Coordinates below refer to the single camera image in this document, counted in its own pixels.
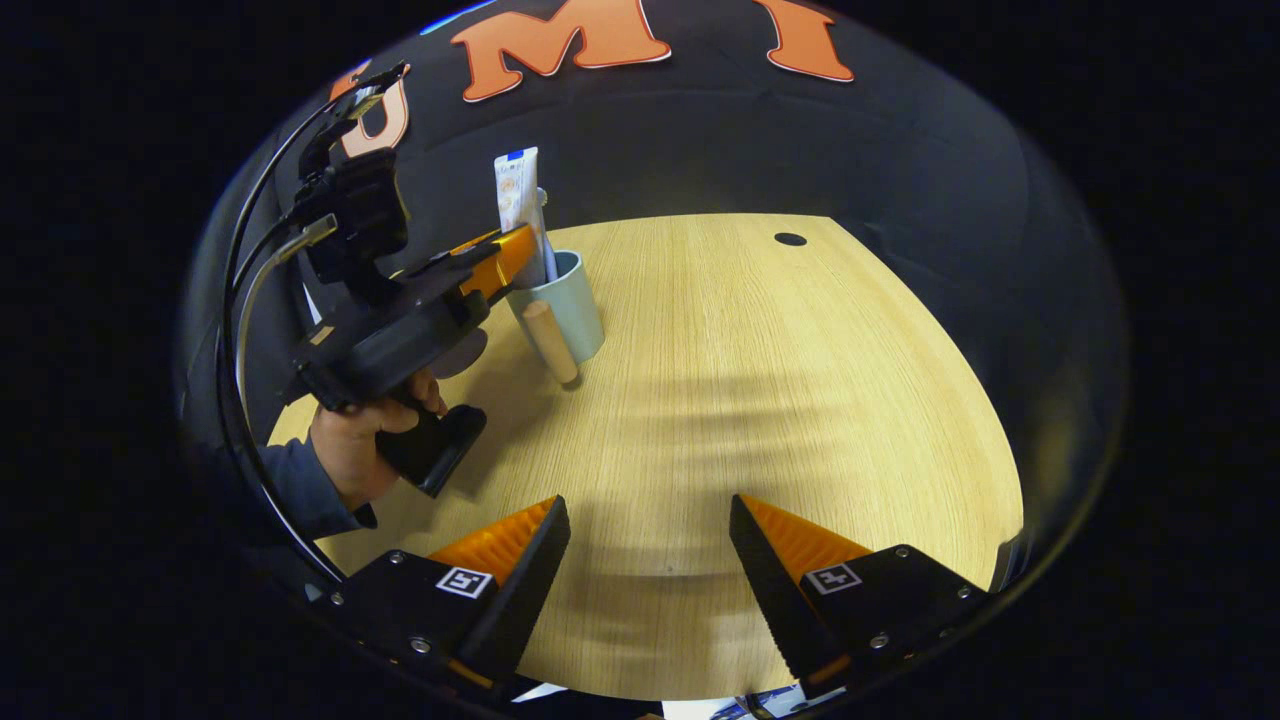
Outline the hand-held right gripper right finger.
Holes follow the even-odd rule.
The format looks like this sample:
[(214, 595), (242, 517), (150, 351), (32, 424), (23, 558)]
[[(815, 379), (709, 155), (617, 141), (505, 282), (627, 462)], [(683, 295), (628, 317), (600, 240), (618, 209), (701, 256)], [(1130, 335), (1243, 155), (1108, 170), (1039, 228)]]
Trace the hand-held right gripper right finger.
[(806, 694), (860, 691), (957, 637), (989, 594), (910, 544), (869, 550), (749, 495), (730, 538), (783, 662)]

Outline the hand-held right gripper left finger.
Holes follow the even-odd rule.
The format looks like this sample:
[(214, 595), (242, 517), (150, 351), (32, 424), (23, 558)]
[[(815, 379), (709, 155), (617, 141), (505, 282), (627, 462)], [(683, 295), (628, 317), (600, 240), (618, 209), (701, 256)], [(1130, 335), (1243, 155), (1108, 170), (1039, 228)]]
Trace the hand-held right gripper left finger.
[(571, 537), (553, 495), (426, 556), (392, 550), (330, 591), (321, 623), (393, 667), (452, 691), (517, 673)]

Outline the white toothpaste tube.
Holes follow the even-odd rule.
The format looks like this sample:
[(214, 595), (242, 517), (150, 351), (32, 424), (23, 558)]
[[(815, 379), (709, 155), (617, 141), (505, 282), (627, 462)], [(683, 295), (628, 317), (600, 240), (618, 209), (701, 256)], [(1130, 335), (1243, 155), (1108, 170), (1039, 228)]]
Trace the white toothpaste tube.
[(493, 161), (500, 228), (511, 231), (516, 225), (529, 224), (538, 241), (532, 260), (517, 275), (516, 286), (521, 290), (536, 288), (559, 277), (556, 250), (550, 246), (548, 234), (539, 234), (532, 224), (535, 190), (539, 187), (538, 160), (539, 147), (531, 146), (502, 154)]

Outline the pale blue cup wooden handle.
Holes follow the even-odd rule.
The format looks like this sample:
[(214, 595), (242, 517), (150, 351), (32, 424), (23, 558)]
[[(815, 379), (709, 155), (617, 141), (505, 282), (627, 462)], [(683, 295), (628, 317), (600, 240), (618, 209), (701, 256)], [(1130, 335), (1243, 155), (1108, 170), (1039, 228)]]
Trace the pale blue cup wooden handle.
[[(556, 250), (554, 261), (557, 278), (530, 290), (513, 290), (503, 304), (556, 382), (571, 384), (576, 382), (577, 368), (602, 348), (605, 332), (581, 255), (572, 250)], [(538, 333), (526, 318), (527, 307), (538, 302), (548, 306), (543, 315), (556, 322), (562, 340), (564, 350), (553, 352), (556, 360), (547, 357)]]

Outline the wooden desktop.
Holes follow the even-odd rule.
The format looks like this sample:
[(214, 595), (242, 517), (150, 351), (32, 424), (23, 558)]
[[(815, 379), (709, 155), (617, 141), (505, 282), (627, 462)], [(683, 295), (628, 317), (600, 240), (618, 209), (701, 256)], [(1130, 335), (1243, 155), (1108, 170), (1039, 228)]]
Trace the wooden desktop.
[(826, 217), (655, 217), (552, 231), (604, 331), (554, 380), (507, 304), (442, 382), (486, 428), (436, 498), (321, 539), (343, 571), (426, 555), (553, 495), (571, 538), (518, 670), (626, 700), (790, 683), (730, 538), (748, 495), (869, 550), (906, 543), (988, 591), (1023, 528), (1009, 439), (922, 301)]

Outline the white sheet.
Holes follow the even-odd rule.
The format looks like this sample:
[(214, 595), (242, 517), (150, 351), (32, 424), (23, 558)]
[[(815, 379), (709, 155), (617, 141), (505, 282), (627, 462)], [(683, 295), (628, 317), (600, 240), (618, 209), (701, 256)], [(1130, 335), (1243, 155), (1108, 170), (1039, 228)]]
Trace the white sheet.
[(750, 697), (724, 697), (718, 700), (662, 701), (659, 716), (664, 720), (762, 720), (753, 715), (748, 701), (774, 717), (787, 717), (810, 702), (800, 685), (785, 685)]

